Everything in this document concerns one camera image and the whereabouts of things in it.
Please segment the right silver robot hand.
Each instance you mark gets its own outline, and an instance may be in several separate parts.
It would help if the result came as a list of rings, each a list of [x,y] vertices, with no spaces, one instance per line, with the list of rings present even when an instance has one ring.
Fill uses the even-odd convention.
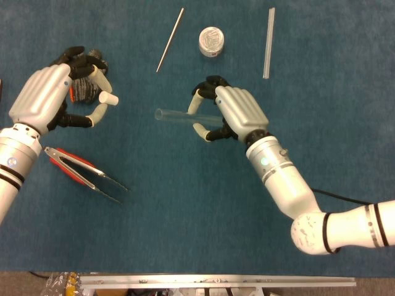
[[[212,75],[193,89],[187,113],[195,114],[204,99],[214,101],[222,113],[223,126],[207,130],[195,123],[193,128],[203,140],[233,138],[249,147],[269,135],[268,119],[249,91],[232,87],[223,77]]]

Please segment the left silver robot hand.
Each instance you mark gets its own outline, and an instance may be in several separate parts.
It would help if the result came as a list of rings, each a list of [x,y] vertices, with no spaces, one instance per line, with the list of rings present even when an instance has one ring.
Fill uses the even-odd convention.
[[[27,125],[44,135],[57,126],[92,128],[91,115],[67,112],[65,98],[74,81],[88,79],[100,91],[111,92],[105,77],[108,63],[100,55],[85,53],[83,46],[66,49],[47,67],[32,74],[13,103],[9,116],[13,123]]]

